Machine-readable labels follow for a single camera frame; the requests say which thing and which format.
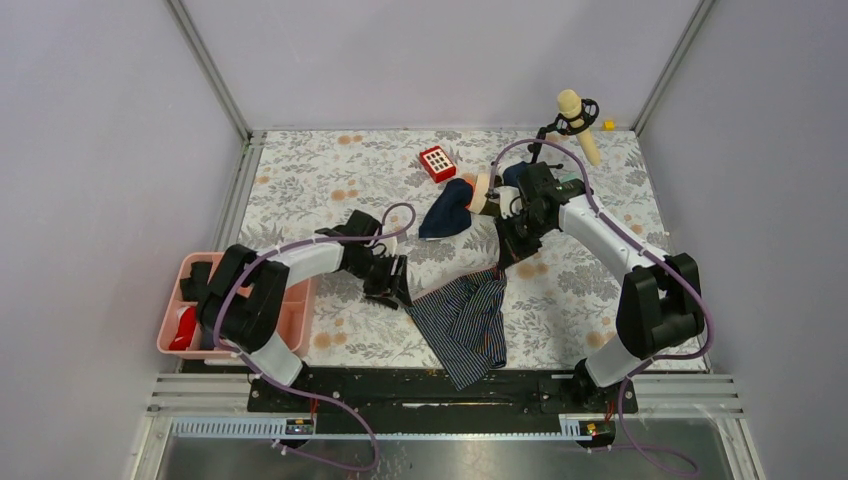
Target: striped shirt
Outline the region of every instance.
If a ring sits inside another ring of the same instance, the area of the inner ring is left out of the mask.
[[[457,390],[506,365],[505,290],[506,275],[484,270],[459,277],[406,309]]]

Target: floral pattern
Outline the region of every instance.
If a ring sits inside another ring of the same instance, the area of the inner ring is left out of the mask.
[[[417,212],[398,253],[409,257],[413,295],[446,278],[493,265],[498,241],[489,217],[473,216],[471,228],[440,241],[417,238],[421,219],[439,196],[418,163],[418,153],[441,145],[457,164],[457,176],[488,171],[501,148],[530,131],[284,131],[268,132],[239,240],[252,248],[309,236],[344,223],[354,209],[382,218],[389,205],[408,202]],[[596,132],[602,164],[589,167],[592,187],[607,208],[635,233],[668,249],[666,236],[636,137]],[[552,135],[583,153],[574,139]],[[505,164],[527,159],[524,145]],[[565,163],[545,149],[542,161]],[[387,230],[409,219],[390,212]],[[603,265],[575,239],[556,233],[534,257],[511,267],[503,304],[507,368],[570,368],[615,334],[619,287]],[[438,367],[439,363],[403,311],[362,301],[361,281],[345,273],[325,275],[315,301],[310,348],[315,365]],[[690,351],[694,342],[676,350]],[[702,370],[702,360],[658,362],[655,368]]]

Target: purple cable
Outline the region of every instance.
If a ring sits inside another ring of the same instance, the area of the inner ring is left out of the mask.
[[[396,204],[390,206],[386,210],[386,212],[383,214],[383,223],[385,223],[389,212],[391,212],[392,210],[394,210],[397,207],[408,208],[409,211],[410,211],[410,214],[411,214],[411,218],[409,219],[409,223],[407,223],[403,228],[401,228],[400,230],[398,230],[396,232],[384,233],[384,234],[380,234],[380,235],[373,235],[373,236],[367,236],[367,237],[317,237],[317,238],[311,238],[311,239],[307,239],[307,240],[299,240],[297,242],[293,242],[293,243],[289,243],[287,245],[283,245],[282,247],[280,247],[276,250],[271,250],[270,252],[267,252],[267,253],[264,253],[264,254],[258,256],[256,258],[256,260],[254,260],[253,262],[248,264],[246,267],[244,267],[244,271],[238,277],[235,284],[233,284],[233,288],[231,288],[230,291],[227,292],[227,296],[224,297],[224,302],[221,304],[221,308],[218,311],[218,317],[215,319],[215,328],[212,329],[212,338],[214,339],[215,346],[218,347],[218,348],[221,348],[221,349],[235,351],[234,349],[230,348],[229,346],[226,346],[223,343],[221,343],[221,324],[224,322],[224,315],[227,313],[227,309],[230,308],[230,304],[233,302],[233,298],[235,298],[236,293],[238,292],[239,285],[242,285],[244,283],[244,281],[247,279],[248,275],[250,275],[250,273],[260,263],[262,263],[263,261],[265,261],[265,260],[267,260],[271,257],[279,255],[283,252],[289,251],[289,250],[294,249],[294,248],[303,247],[303,246],[306,246],[306,245],[312,245],[313,243],[364,242],[364,241],[368,241],[368,240],[375,240],[376,241],[376,240],[382,240],[384,238],[396,237],[396,236],[406,232],[407,230],[409,230],[410,227],[412,227],[412,225],[415,223],[415,208],[411,204],[405,203],[405,202],[396,203]],[[335,462],[333,460],[323,458],[323,457],[319,457],[319,456],[313,455],[311,453],[301,452],[300,450],[296,450],[296,449],[290,449],[289,450],[285,446],[282,447],[283,453],[290,451],[291,453],[298,455],[298,456],[301,456],[301,457],[309,458],[309,459],[316,460],[316,461],[321,462],[321,463],[325,463],[327,465],[331,465],[331,466],[334,466],[334,467],[338,467],[338,468],[341,468],[341,469],[344,469],[344,470],[350,470],[350,471],[354,471],[354,472],[367,472],[368,470],[375,468],[380,463],[380,447],[377,444],[377,437],[374,435],[374,431],[371,429],[371,426],[368,425],[368,422],[366,422],[365,419],[362,418],[362,416],[359,413],[357,413],[354,409],[350,408],[344,402],[342,402],[340,400],[336,400],[335,398],[327,397],[327,396],[324,396],[324,395],[318,395],[317,393],[304,392],[302,390],[298,390],[296,388],[291,388],[289,386],[283,385],[282,383],[278,382],[273,377],[266,375],[265,372],[263,372],[262,369],[259,368],[259,366],[256,365],[244,353],[240,353],[239,357],[244,361],[244,363],[251,370],[253,370],[256,374],[259,374],[266,382],[270,383],[274,387],[276,387],[276,388],[278,388],[278,389],[280,389],[280,390],[282,390],[286,393],[291,393],[291,394],[298,395],[298,396],[301,396],[301,397],[312,398],[312,399],[315,399],[315,400],[320,400],[322,402],[330,403],[332,405],[335,405],[335,406],[341,408],[342,410],[346,411],[347,413],[349,413],[353,418],[356,419],[357,422],[359,422],[362,425],[362,427],[368,433],[368,437],[369,437],[369,440],[371,442],[371,446],[374,448],[374,460],[370,464],[368,464],[364,467],[361,467],[361,466],[357,466],[357,465],[348,465],[348,464],[344,464],[344,463]]]
[[[695,287],[690,285],[689,282],[687,282],[683,277],[681,277],[677,272],[675,272],[674,269],[671,268],[668,264],[666,264],[661,258],[654,255],[653,253],[651,253],[647,249],[645,249],[645,247],[642,245],[642,242],[631,237],[630,234],[625,232],[615,222],[613,222],[612,219],[609,216],[607,216],[606,213],[601,211],[597,202],[595,202],[594,196],[592,195],[592,189],[589,186],[589,174],[588,174],[588,172],[586,172],[586,166],[583,165],[583,162],[580,161],[580,158],[578,158],[577,155],[574,154],[574,152],[568,150],[567,148],[565,148],[565,147],[563,147],[559,144],[556,144],[554,142],[548,141],[548,140],[540,140],[540,139],[536,139],[536,138],[528,138],[528,139],[525,139],[525,140],[519,140],[517,142],[513,142],[513,143],[507,145],[503,150],[501,150],[501,153],[499,153],[498,156],[495,158],[494,163],[492,163],[492,170],[491,170],[491,173],[489,175],[489,191],[490,192],[492,191],[492,189],[494,187],[495,175],[497,174],[498,163],[500,163],[501,159],[504,157],[506,152],[508,152],[509,150],[512,150],[513,148],[515,148],[519,145],[523,145],[525,143],[541,143],[543,145],[548,145],[548,146],[553,147],[553,148],[559,150],[560,152],[566,154],[567,156],[571,157],[571,159],[574,160],[574,163],[577,164],[577,167],[580,168],[580,174],[583,176],[583,184],[586,186],[586,201],[589,202],[589,206],[592,208],[592,210],[595,212],[595,214],[598,216],[598,218],[603,220],[603,222],[605,224],[607,224],[607,226],[610,227],[610,229],[612,229],[612,231],[614,231],[616,233],[616,235],[621,237],[622,240],[624,240],[630,246],[632,246],[637,251],[639,251],[640,255],[644,255],[649,260],[651,260],[652,262],[659,265],[660,268],[665,270],[665,272],[671,278],[673,278],[677,283],[680,284],[680,286],[683,287],[684,290],[686,290],[686,293],[688,293],[689,295],[692,296],[693,299],[695,299],[695,303],[697,303],[698,306],[701,308],[701,311],[704,312],[704,324],[707,328],[707,339],[704,341],[704,344],[701,346],[701,348],[699,348],[696,352],[693,352],[693,353],[677,354],[677,355],[671,355],[671,354],[655,355],[654,357],[649,358],[643,364],[639,365],[638,367],[633,369],[632,372],[628,373],[625,376],[624,380],[621,382],[621,388],[618,391],[618,404],[617,404],[618,418],[619,418],[619,420],[621,420],[621,429],[624,431],[624,435],[630,441],[630,444],[632,445],[633,449],[635,449],[637,452],[639,452],[643,457],[645,457],[646,460],[651,462],[651,464],[653,464],[655,467],[659,468],[660,470],[663,470],[663,471],[666,471],[668,473],[678,475],[678,476],[681,476],[681,477],[692,478],[692,477],[700,476],[701,470],[700,470],[700,468],[698,468],[698,464],[695,463],[694,460],[692,460],[691,458],[689,458],[685,454],[678,452],[676,450],[673,450],[673,449],[665,448],[665,447],[640,446],[638,443],[636,443],[633,440],[633,437],[630,435],[630,431],[627,430],[627,426],[624,423],[624,392],[625,392],[625,389],[627,388],[627,383],[630,382],[631,378],[634,375],[642,373],[655,360],[691,360],[693,358],[703,357],[707,353],[707,351],[709,351],[709,349],[712,348],[712,346],[713,346],[713,317],[712,317],[712,314],[710,313],[709,309],[707,308],[706,303],[704,303],[704,299],[701,298],[701,295],[698,294],[697,290],[695,290]],[[657,460],[654,460],[653,458],[648,456],[647,450],[664,451],[665,453],[679,457],[682,460],[684,460],[685,462],[692,465],[695,470],[691,471],[691,472],[686,472],[686,471],[682,471],[682,470],[677,470],[675,468],[667,467],[667,466],[661,464],[660,462],[658,462]]]

